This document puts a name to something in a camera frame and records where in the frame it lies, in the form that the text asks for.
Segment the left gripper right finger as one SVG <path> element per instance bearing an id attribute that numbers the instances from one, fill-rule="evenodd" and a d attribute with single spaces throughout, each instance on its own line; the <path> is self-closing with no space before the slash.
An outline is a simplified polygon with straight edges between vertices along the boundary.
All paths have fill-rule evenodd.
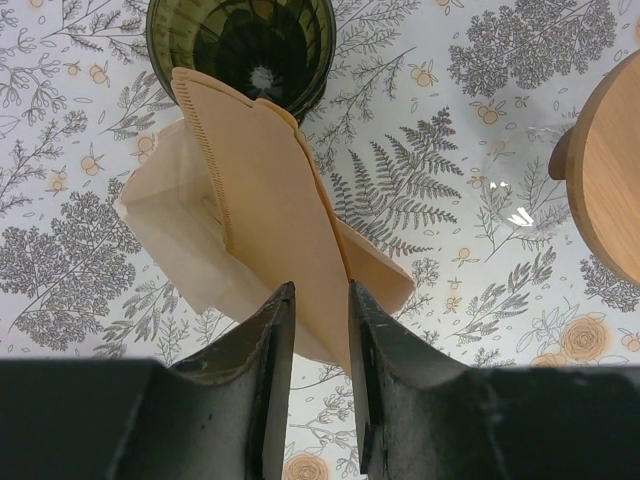
<path id="1" fill-rule="evenodd" d="M 497 479 L 471 370 L 349 285 L 360 471 L 370 479 Z"/>

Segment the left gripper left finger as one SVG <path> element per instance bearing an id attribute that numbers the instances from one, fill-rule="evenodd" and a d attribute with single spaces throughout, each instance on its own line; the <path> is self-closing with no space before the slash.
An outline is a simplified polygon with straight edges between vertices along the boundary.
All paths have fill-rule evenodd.
<path id="1" fill-rule="evenodd" d="M 281 478 L 295 328 L 287 282 L 225 335 L 154 368 L 109 478 Z"/>

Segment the brown paper coffee filters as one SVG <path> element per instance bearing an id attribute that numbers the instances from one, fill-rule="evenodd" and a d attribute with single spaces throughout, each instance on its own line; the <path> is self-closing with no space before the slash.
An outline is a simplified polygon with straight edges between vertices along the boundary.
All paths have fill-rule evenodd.
<path id="1" fill-rule="evenodd" d="M 269 287 L 293 282 L 299 320 L 349 372 L 351 268 L 296 119 L 194 70 L 174 68 L 171 86 L 213 182 L 227 251 Z"/>

